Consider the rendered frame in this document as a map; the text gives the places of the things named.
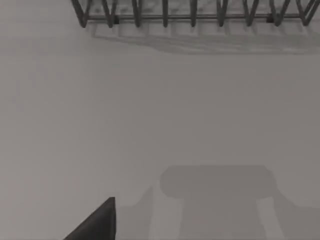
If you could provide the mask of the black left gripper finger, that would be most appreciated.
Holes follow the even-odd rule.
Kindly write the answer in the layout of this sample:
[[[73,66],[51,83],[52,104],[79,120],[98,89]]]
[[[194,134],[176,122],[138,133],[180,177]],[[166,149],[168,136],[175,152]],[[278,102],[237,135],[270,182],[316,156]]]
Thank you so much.
[[[109,197],[62,240],[116,240],[116,198]]]

